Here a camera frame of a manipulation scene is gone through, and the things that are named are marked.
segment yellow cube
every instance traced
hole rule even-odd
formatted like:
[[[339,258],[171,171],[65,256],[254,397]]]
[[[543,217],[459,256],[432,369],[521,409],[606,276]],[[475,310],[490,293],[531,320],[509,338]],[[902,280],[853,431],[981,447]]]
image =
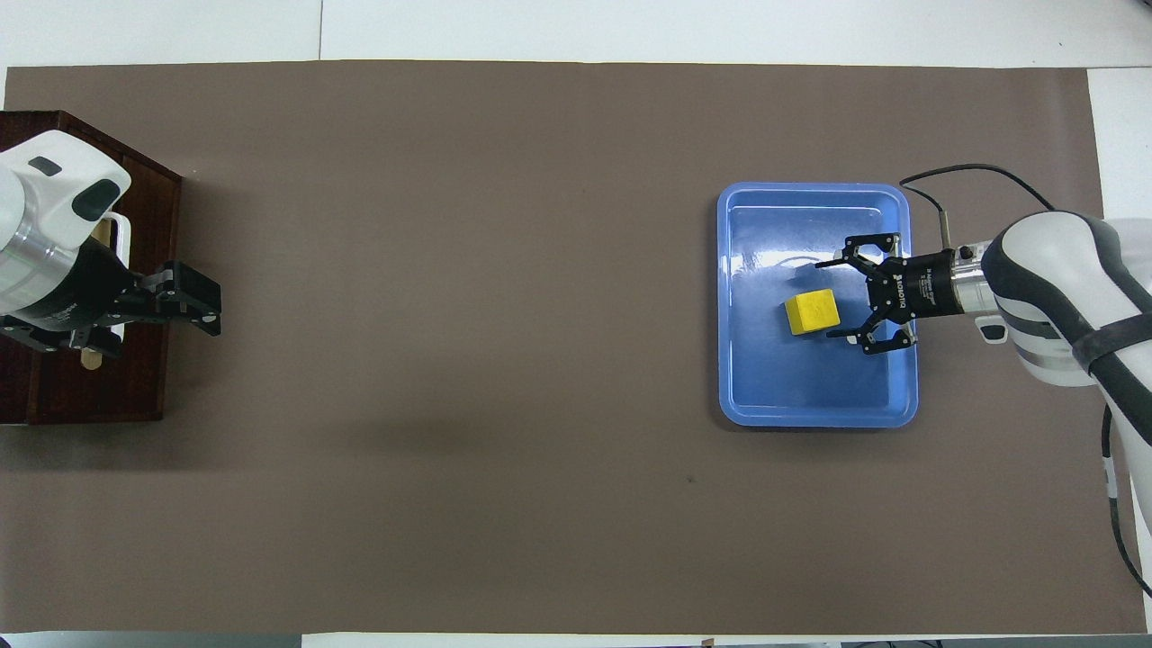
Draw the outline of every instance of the yellow cube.
[[[801,293],[785,302],[788,311],[788,326],[794,336],[831,329],[840,324],[840,312],[836,311],[836,300],[832,288]]]

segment black strap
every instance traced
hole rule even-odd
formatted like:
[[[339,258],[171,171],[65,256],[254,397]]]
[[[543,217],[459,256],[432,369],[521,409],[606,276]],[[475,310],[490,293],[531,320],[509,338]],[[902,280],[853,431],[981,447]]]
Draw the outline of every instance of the black strap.
[[[1152,312],[1106,324],[1073,342],[1073,355],[1089,374],[1100,357],[1146,340],[1152,340]]]

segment blue plastic tray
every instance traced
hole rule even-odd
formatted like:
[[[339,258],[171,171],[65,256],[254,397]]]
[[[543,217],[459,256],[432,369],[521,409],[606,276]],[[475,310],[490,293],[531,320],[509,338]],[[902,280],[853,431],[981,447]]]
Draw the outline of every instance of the blue plastic tray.
[[[717,227],[720,406],[729,419],[824,428],[895,428],[912,419],[915,346],[864,355],[824,332],[793,336],[783,307],[796,294],[832,288],[841,325],[867,317],[863,274],[812,264],[832,258],[851,234],[900,232],[893,254],[909,255],[908,202],[895,187],[741,182],[720,195]],[[892,323],[880,329],[885,339],[895,331]]]

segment dark brown wooden box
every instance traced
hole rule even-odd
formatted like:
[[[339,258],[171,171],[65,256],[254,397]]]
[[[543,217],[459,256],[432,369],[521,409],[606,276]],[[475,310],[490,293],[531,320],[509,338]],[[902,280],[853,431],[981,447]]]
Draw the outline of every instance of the dark brown wooden box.
[[[150,274],[173,258],[180,175],[62,111],[0,112],[0,150],[51,129],[92,144],[131,174],[131,188],[113,206],[132,224],[131,270]],[[160,419],[167,355],[167,325],[130,324],[123,356],[91,371],[77,351],[40,354],[0,338],[0,424]]]

